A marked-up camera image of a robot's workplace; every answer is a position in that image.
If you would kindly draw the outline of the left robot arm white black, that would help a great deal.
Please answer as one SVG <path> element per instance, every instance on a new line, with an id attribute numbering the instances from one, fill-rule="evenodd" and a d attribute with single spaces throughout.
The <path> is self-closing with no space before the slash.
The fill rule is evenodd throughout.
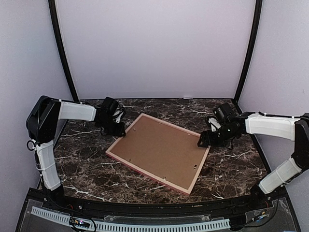
<path id="1" fill-rule="evenodd" d="M 54 157 L 54 138 L 60 120 L 94 122 L 102 134 L 124 137 L 125 124 L 121 121 L 124 115 L 124 109 L 110 97 L 98 106 L 91 106 L 41 96 L 26 120 L 26 128 L 28 142 L 32 144 L 28 149 L 35 152 L 44 187 L 51 192 L 63 189 Z"/>

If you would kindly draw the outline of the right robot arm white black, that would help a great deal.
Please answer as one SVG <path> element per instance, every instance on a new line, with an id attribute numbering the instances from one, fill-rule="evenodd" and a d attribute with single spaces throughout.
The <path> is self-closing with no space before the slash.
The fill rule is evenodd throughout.
<path id="1" fill-rule="evenodd" d="M 268 195 L 290 183 L 309 168 L 309 115 L 277 116 L 262 112 L 240 115 L 216 109 L 209 117 L 210 130 L 200 134 L 197 146 L 222 147 L 244 134 L 260 134 L 288 139 L 295 143 L 294 152 L 275 170 L 257 182 L 250 190 L 246 205 L 251 210 L 261 206 Z"/>

